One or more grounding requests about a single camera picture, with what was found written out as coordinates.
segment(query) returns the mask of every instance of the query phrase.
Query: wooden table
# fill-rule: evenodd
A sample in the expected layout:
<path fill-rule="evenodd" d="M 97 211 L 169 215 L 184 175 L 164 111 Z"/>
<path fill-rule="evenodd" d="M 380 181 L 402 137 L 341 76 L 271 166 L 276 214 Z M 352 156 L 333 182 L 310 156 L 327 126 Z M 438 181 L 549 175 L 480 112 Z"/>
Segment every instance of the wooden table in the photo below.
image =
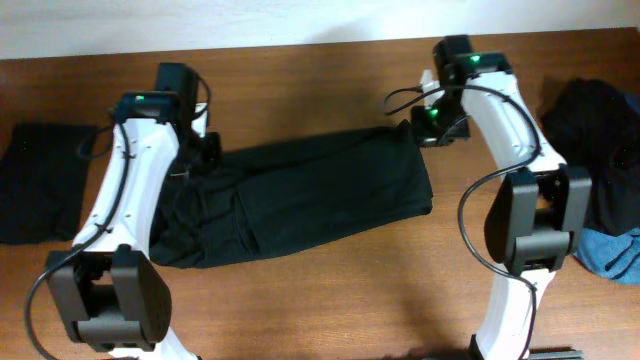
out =
<path fill-rule="evenodd" d="M 438 40 L 2 61 L 0 151 L 14 122 L 107 124 L 106 110 L 124 91 L 153 86 L 161 61 L 185 62 L 212 86 L 210 130 L 220 132 L 226 150 L 398 123 L 407 113 L 386 118 L 380 101 L 433 69 Z M 640 93 L 636 29 L 475 36 L 473 45 L 507 55 L 536 117 L 576 77 Z M 204 359 L 362 359 L 465 348 L 484 317 L 493 276 L 467 252 L 455 221 L 462 191 L 495 168 L 478 129 L 471 130 L 467 142 L 422 151 L 435 192 L 429 216 L 279 259 L 160 268 L 183 343 Z M 91 164 L 83 219 L 107 160 Z M 497 186 L 468 203 L 470 236 L 482 248 Z M 22 323 L 24 297 L 47 253 L 69 246 L 0 247 L 0 358 L 36 358 Z M 51 352 L 99 357 L 69 342 L 47 290 L 33 313 Z M 542 301 L 533 348 L 572 346 L 591 359 L 638 359 L 639 339 L 640 287 L 598 278 L 567 259 Z"/>

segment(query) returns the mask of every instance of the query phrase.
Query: black cable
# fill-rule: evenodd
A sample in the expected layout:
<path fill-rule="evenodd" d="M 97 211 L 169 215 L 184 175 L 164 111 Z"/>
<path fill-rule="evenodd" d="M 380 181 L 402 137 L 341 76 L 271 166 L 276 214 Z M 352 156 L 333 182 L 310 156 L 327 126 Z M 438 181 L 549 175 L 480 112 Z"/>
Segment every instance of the black cable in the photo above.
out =
<path fill-rule="evenodd" d="M 399 90 L 396 90 L 395 92 L 390 93 L 386 98 L 385 101 L 388 100 L 393 94 L 397 94 L 398 92 L 401 92 Z M 473 246 L 473 244 L 471 244 L 471 240 L 469 239 L 469 235 L 467 234 L 467 231 L 465 229 L 464 226 L 464 205 L 467 202 L 467 199 L 469 198 L 469 196 L 471 196 L 471 194 L 477 190 L 480 186 L 482 186 L 483 184 L 498 178 L 502 175 L 508 174 L 510 172 L 516 171 L 518 169 L 524 168 L 526 166 L 528 166 L 529 164 L 531 164 L 532 162 L 534 162 L 536 160 L 536 158 L 538 157 L 538 155 L 540 155 L 540 153 L 542 152 L 542 146 L 540 145 L 540 136 L 538 135 L 538 131 L 536 130 L 536 125 L 533 119 L 531 119 L 531 117 L 527 114 L 527 111 L 524 110 L 522 108 L 522 106 L 520 106 L 517 102 L 513 101 L 513 99 L 511 99 L 511 97 L 509 97 L 508 95 L 505 95 L 503 93 L 501 93 L 500 91 L 488 88 L 488 87 L 484 87 L 484 86 L 477 86 L 477 85 L 443 85 L 440 86 L 437 89 L 433 89 L 433 90 L 429 90 L 425 93 L 423 93 L 422 95 L 416 97 L 415 99 L 409 101 L 408 103 L 394 109 L 388 112 L 385 112 L 385 115 L 393 115 L 399 111 L 402 111 L 406 108 L 408 108 L 409 106 L 417 103 L 418 101 L 426 98 L 429 95 L 435 94 L 439 91 L 451 91 L 451 90 L 475 90 L 475 91 L 482 91 L 482 92 L 486 92 L 492 95 L 495 95 L 497 97 L 499 97 L 500 99 L 502 99 L 503 101 L 509 103 L 511 106 L 513 106 L 513 108 L 520 114 L 520 116 L 522 116 L 522 119 L 527 123 L 529 129 L 531 130 L 531 134 L 533 135 L 533 139 L 534 139 L 534 143 L 535 143 L 535 148 L 533 150 L 533 153 L 531 154 L 531 157 L 529 157 L 527 160 L 522 161 L 518 164 L 515 165 L 511 165 L 508 166 L 504 169 L 495 171 L 489 175 L 486 175 L 480 179 L 478 179 L 476 182 L 474 182 L 473 184 L 471 184 L 471 186 L 469 186 L 469 188 L 464 192 L 464 194 L 462 195 L 462 198 L 460 199 L 460 203 L 458 204 L 458 227 L 460 228 L 460 234 L 462 235 L 462 240 L 464 240 L 465 245 L 467 246 L 467 249 L 469 249 L 469 251 L 471 252 L 471 255 L 473 255 L 473 257 L 476 258 L 476 260 L 478 260 L 478 262 L 480 262 L 484 267 L 486 267 L 487 269 L 491 270 L 492 272 L 504 276 L 506 278 L 509 279 L 513 279 L 513 280 L 517 280 L 520 281 L 521 283 L 523 283 L 528 289 L 529 292 L 531 294 L 531 321 L 529 323 L 529 332 L 527 334 L 527 340 L 525 342 L 524 345 L 524 349 L 522 350 L 522 353 L 520 354 L 519 359 L 523 359 L 525 354 L 527 353 L 527 350 L 529 349 L 529 346 L 531 345 L 531 338 L 533 336 L 533 328 L 534 328 L 534 323 L 535 323 L 535 319 L 536 319 L 536 314 L 537 314 L 537 295 L 536 295 L 536 287 L 535 285 L 533 285 L 529 280 L 521 277 L 521 276 L 515 276 L 515 275 L 511 275 L 508 272 L 497 268 L 496 266 L 490 264 L 487 260 L 485 260 L 479 253 L 478 251 L 475 249 L 475 247 Z"/>
<path fill-rule="evenodd" d="M 101 152 L 93 155 L 91 154 L 91 149 L 87 149 L 87 143 L 89 142 L 90 139 L 98 136 L 100 133 L 103 133 L 107 130 L 111 130 L 113 129 L 113 125 L 109 125 L 109 126 L 105 126 L 103 128 L 100 129 L 96 129 L 94 131 L 92 131 L 91 133 L 89 133 L 87 136 L 85 136 L 82 141 L 80 141 L 80 144 L 78 144 L 78 147 L 76 148 L 76 156 L 82 160 L 85 161 L 91 161 L 91 160 L 95 160 L 101 156 L 104 156 L 106 153 L 109 152 L 109 150 L 111 150 L 111 145 L 113 145 L 113 135 L 111 136 L 111 140 L 109 140 L 109 144 L 107 144 L 107 146 L 104 147 L 104 150 L 102 150 Z"/>
<path fill-rule="evenodd" d="M 51 355 L 49 352 L 47 352 L 47 350 L 42 346 L 40 341 L 38 341 L 36 333 L 33 329 L 33 320 L 31 318 L 31 305 L 33 303 L 33 298 L 36 294 L 36 291 L 40 287 L 40 285 L 42 285 L 42 283 L 45 280 L 47 280 L 51 276 L 51 274 L 53 274 L 54 272 L 59 270 L 61 267 L 63 267 L 65 264 L 67 264 L 68 262 L 76 258 L 81 252 L 86 250 L 89 246 L 93 245 L 93 243 L 95 243 L 98 239 L 100 239 L 102 234 L 104 234 L 104 232 L 107 231 L 107 227 L 113 220 L 113 217 L 115 216 L 116 211 L 118 210 L 118 206 L 120 205 L 120 200 L 122 199 L 122 195 L 124 193 L 124 188 L 127 182 L 127 175 L 129 173 L 129 161 L 131 159 L 131 152 L 129 149 L 129 138 L 127 136 L 127 132 L 121 123 L 118 123 L 118 128 L 120 129 L 120 132 L 122 133 L 122 137 L 124 140 L 124 154 L 123 154 L 124 167 L 122 169 L 122 176 L 120 177 L 120 184 L 118 185 L 116 197 L 113 200 L 113 205 L 111 205 L 111 210 L 109 210 L 109 213 L 107 214 L 107 217 L 105 218 L 104 223 L 96 224 L 98 230 L 96 231 L 95 234 L 93 234 L 93 236 L 91 236 L 91 238 L 89 238 L 87 241 L 79 245 L 71 254 L 65 257 L 62 261 L 47 268 L 34 282 L 33 286 L 31 287 L 31 290 L 29 290 L 29 293 L 27 294 L 27 301 L 25 302 L 25 305 L 24 305 L 24 323 L 27 328 L 27 335 L 29 336 L 29 340 L 31 340 L 31 343 L 36 348 L 38 353 L 40 353 L 40 355 L 42 355 L 42 357 L 44 357 L 47 360 L 57 360 L 57 359 L 53 355 Z"/>
<path fill-rule="evenodd" d="M 389 95 L 387 95 L 384 100 L 382 100 L 382 112 L 385 115 L 392 115 L 392 114 L 388 114 L 384 111 L 384 109 L 387 107 L 387 101 L 389 101 L 389 99 L 391 99 L 391 97 L 395 94 L 399 94 L 402 92 L 416 92 L 416 93 L 421 93 L 422 92 L 422 86 L 413 86 L 410 88 L 402 88 L 402 89 L 397 89 L 397 90 L 393 90 L 392 92 L 389 93 Z"/>

